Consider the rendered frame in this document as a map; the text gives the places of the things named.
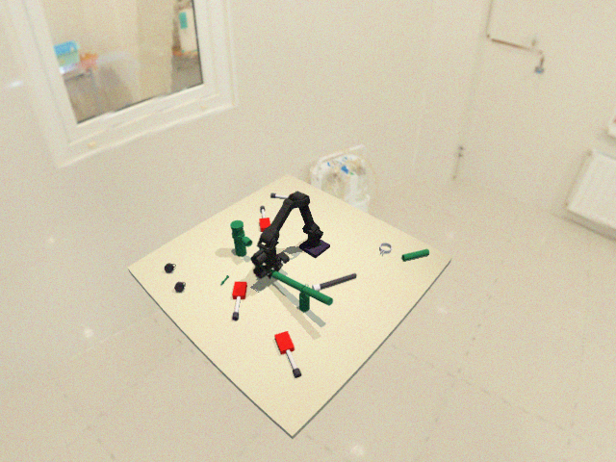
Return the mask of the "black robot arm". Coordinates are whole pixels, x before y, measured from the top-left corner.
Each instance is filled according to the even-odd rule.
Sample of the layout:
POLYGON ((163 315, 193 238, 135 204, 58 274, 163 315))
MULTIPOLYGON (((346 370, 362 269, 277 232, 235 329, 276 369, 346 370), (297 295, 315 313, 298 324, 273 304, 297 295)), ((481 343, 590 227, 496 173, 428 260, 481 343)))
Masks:
POLYGON ((309 195, 299 191, 289 194, 288 198, 284 199, 283 205, 271 225, 265 228, 260 235, 259 241, 256 245, 259 247, 259 250, 251 257, 251 262, 254 266, 260 268, 260 266, 265 263, 268 258, 273 258, 276 256, 276 246, 279 244, 279 231, 294 208, 299 209, 305 223, 302 229, 303 232, 308 235, 306 243, 312 248, 321 245, 321 236, 323 235, 323 232, 320 230, 319 226, 314 223, 308 206, 309 204, 309 195))

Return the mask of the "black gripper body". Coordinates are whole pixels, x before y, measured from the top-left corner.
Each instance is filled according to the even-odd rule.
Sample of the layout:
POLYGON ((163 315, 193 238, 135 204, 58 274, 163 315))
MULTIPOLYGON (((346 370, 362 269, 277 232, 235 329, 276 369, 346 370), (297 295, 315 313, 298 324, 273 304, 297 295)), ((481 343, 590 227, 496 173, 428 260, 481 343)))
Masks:
POLYGON ((272 268, 274 268, 275 266, 281 265, 281 261, 283 261, 283 263, 286 264, 286 263, 288 263, 290 261, 290 258, 284 252, 280 252, 275 257, 268 258, 268 260, 265 262, 265 265, 262 268, 261 267, 260 268, 256 268, 256 269, 253 270, 253 272, 259 278, 263 278, 264 276, 266 276, 270 272, 270 270, 272 268))

